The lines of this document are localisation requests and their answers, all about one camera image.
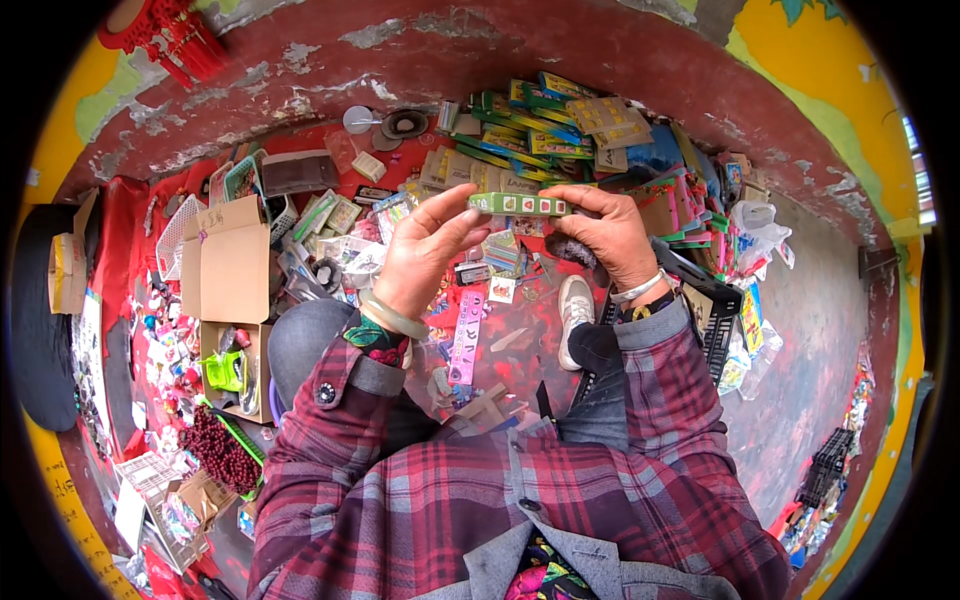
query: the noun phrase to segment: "pink label strip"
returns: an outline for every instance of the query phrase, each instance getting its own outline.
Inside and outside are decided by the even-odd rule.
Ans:
[[[473,383],[473,358],[477,353],[477,338],[480,336],[483,299],[482,292],[470,290],[465,290],[460,297],[460,315],[457,317],[457,330],[453,334],[450,372],[446,380],[450,385]]]

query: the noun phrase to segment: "shirt button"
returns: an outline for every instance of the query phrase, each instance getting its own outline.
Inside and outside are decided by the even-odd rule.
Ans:
[[[539,502],[530,498],[520,498],[519,505],[528,511],[538,511],[541,508]]]
[[[320,388],[317,390],[317,397],[323,404],[329,404],[335,397],[337,397],[337,391],[334,390],[333,386],[329,383],[322,383],[320,384]]]

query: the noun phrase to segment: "silver bracelet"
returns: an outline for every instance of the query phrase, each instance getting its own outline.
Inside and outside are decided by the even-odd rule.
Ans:
[[[637,287],[627,290],[626,292],[621,292],[619,294],[610,294],[610,300],[614,304],[622,304],[630,300],[636,300],[637,298],[643,296],[647,292],[653,289],[657,282],[661,279],[666,278],[666,272],[663,269],[660,269],[652,279],[646,283],[641,283]]]
[[[387,324],[394,331],[414,340],[422,340],[430,334],[430,329],[421,319],[413,321],[396,312],[386,302],[373,295],[373,290],[363,288],[358,294],[362,305],[376,315],[376,318]]]

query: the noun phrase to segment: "jade bangle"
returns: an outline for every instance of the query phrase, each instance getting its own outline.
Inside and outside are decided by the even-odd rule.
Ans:
[[[363,288],[358,294],[360,302],[367,307],[367,310],[373,312],[377,319],[387,324],[387,326],[398,333],[414,339],[422,340],[430,334],[430,329],[421,319],[413,321],[396,312],[388,306],[383,300],[373,295],[373,290]]]

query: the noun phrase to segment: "person's left hand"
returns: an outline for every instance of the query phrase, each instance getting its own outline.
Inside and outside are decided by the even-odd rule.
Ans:
[[[464,183],[420,203],[394,229],[373,294],[415,321],[437,294],[450,260],[487,239],[490,215],[467,210],[477,186]]]

